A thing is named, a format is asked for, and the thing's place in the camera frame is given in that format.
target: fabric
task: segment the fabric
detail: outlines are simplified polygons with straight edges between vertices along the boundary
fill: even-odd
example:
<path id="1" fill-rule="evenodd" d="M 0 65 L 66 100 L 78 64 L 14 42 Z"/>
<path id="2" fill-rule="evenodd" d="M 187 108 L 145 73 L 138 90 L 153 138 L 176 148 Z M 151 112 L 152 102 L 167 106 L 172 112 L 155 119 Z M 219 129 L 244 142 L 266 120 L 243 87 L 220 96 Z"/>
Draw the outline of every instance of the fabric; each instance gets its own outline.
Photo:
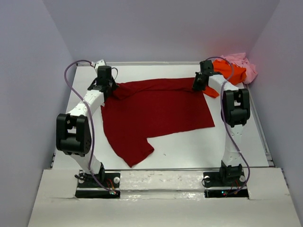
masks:
<path id="1" fill-rule="evenodd" d="M 228 56 L 221 56 L 231 63 L 241 67 L 246 68 L 246 79 L 244 80 L 244 84 L 250 84 L 258 75 L 256 71 L 256 66 L 254 64 L 250 64 L 248 59 L 246 58 L 246 53 L 235 53 Z"/>
<path id="2" fill-rule="evenodd" d="M 215 60 L 213 62 L 214 65 L 214 71 L 216 72 L 220 72 L 223 74 L 224 78 L 228 78 L 231 73 L 232 73 L 232 69 L 230 67 L 230 65 L 226 62 L 226 61 L 219 61 L 219 60 Z M 246 68 L 241 68 L 238 67 L 234 64 L 233 68 L 234 68 L 234 74 L 232 76 L 232 78 L 230 78 L 229 82 L 231 82 L 233 85 L 237 85 L 239 83 L 242 83 L 243 81 L 245 81 L 246 79 Z M 216 92 L 214 89 L 210 88 L 210 87 L 206 87 L 206 90 L 204 91 L 205 94 L 207 94 L 210 97 L 216 98 L 219 96 L 219 93 Z"/>
<path id="3" fill-rule="evenodd" d="M 119 84 L 101 107 L 104 133 L 115 153 L 130 167 L 154 148 L 147 138 L 214 127 L 194 78 L 152 79 Z"/>

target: white wall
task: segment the white wall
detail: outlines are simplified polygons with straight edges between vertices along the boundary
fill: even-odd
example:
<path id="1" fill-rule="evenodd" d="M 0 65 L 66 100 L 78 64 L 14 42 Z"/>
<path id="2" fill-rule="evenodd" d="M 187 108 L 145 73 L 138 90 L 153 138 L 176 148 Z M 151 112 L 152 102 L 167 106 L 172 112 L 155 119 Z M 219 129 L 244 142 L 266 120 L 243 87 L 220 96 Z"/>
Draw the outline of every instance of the white wall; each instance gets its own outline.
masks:
<path id="1" fill-rule="evenodd" d="M 200 61 L 249 52 L 279 0 L 43 0 L 73 58 Z"/>
<path id="2" fill-rule="evenodd" d="M 281 0 L 250 53 L 251 85 L 270 152 L 285 170 L 303 223 L 303 1 Z"/>
<path id="3" fill-rule="evenodd" d="M 72 57 L 41 0 L 2 0 L 0 30 L 0 226 L 25 227 L 69 97 L 62 72 Z"/>

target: red shirt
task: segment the red shirt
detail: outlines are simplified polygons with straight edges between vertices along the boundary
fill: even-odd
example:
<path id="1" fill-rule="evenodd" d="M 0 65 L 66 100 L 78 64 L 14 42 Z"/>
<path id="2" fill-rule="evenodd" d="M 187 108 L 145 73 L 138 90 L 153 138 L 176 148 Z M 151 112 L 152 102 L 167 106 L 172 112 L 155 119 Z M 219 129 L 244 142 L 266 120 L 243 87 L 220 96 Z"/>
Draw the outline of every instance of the red shirt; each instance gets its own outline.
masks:
<path id="1" fill-rule="evenodd" d="M 194 78 L 151 79 L 119 84 L 101 107 L 104 133 L 115 153 L 130 167 L 154 148 L 147 138 L 214 127 Z"/>

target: orange shirt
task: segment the orange shirt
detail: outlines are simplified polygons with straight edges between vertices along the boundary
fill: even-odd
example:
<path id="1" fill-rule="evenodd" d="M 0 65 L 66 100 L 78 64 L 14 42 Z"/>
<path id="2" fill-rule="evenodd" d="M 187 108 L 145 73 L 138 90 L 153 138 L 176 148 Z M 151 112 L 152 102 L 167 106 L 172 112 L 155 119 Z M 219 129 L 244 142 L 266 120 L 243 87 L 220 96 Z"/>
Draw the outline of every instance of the orange shirt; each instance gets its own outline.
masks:
<path id="1" fill-rule="evenodd" d="M 232 73 L 232 69 L 226 61 L 215 60 L 213 62 L 213 65 L 214 65 L 214 71 L 222 73 L 225 79 L 227 79 Z M 231 82 L 233 85 L 237 85 L 245 80 L 246 68 L 238 67 L 235 64 L 232 65 L 234 68 L 234 74 L 232 78 L 230 78 L 229 82 Z M 214 89 L 210 88 L 209 86 L 206 86 L 204 94 L 213 98 L 217 98 L 219 96 L 218 92 L 216 92 Z"/>

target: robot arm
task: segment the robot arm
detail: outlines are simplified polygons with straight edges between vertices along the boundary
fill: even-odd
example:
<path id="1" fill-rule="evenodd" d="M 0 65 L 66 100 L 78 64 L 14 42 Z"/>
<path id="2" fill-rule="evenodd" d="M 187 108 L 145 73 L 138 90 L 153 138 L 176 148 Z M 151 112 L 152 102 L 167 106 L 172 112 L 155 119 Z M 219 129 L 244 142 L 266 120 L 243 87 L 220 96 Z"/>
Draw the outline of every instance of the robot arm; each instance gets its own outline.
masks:
<path id="1" fill-rule="evenodd" d="M 91 156 L 91 134 L 89 130 L 89 106 L 93 115 L 104 104 L 111 92 L 118 85 L 112 77 L 112 68 L 104 65 L 103 61 L 97 62 L 95 70 L 97 78 L 88 88 L 83 100 L 66 114 L 59 114 L 56 124 L 56 146 L 58 150 L 75 159 L 84 173 L 98 175 L 100 181 L 104 177 L 103 164 L 93 156 L 90 170 L 89 160 Z"/>
<path id="2" fill-rule="evenodd" d="M 224 85 L 223 96 L 220 98 L 222 99 L 222 113 L 224 113 L 228 130 L 220 170 L 217 175 L 210 174 L 214 177 L 205 182 L 205 187 L 230 185 L 230 183 L 239 180 L 243 172 L 240 153 L 232 142 L 229 133 L 235 143 L 239 145 L 244 125 L 250 117 L 249 92 L 245 88 L 239 89 L 226 81 L 221 73 L 214 71 L 211 61 L 200 62 L 200 68 L 201 71 L 196 73 L 193 89 L 195 91 L 205 90 L 206 85 L 208 85 L 220 94 Z"/>

